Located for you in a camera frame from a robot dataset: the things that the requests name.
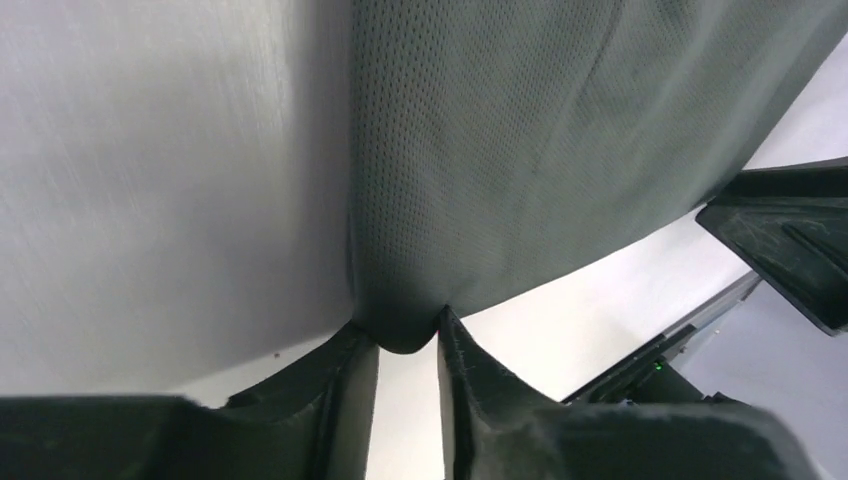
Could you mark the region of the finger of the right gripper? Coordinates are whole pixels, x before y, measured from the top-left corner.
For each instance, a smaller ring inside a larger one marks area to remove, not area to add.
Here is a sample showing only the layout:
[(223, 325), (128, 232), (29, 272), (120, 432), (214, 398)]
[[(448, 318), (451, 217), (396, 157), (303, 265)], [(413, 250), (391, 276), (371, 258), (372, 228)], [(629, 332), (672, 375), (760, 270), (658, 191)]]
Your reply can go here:
[(825, 334), (846, 332), (846, 158), (743, 170), (696, 221)]

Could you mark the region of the dark grey t shirt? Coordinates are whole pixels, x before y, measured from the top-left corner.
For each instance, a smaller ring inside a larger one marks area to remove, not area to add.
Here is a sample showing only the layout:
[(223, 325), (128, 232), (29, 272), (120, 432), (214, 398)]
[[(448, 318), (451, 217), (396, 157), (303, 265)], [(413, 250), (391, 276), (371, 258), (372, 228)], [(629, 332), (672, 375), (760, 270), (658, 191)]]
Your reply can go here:
[(847, 32), (843, 1), (356, 1), (356, 323), (408, 354), (735, 176)]

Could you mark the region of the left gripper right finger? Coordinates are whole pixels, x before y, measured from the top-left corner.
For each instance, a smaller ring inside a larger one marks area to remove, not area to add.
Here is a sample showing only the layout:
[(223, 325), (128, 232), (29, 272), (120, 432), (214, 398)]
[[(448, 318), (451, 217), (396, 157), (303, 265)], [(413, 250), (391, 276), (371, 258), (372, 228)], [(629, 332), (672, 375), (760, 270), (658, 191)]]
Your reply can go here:
[(450, 309), (438, 319), (449, 479), (814, 479), (796, 436), (735, 401), (564, 404), (528, 385)]

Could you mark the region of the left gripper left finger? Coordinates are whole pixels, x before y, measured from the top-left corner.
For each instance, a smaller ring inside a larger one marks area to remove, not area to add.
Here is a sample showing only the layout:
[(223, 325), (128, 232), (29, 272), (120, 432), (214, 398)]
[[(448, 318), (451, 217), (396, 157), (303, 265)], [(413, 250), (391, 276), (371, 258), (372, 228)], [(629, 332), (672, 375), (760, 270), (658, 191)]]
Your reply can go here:
[(5, 479), (361, 479), (379, 350), (346, 325), (217, 409), (172, 396), (11, 397)]

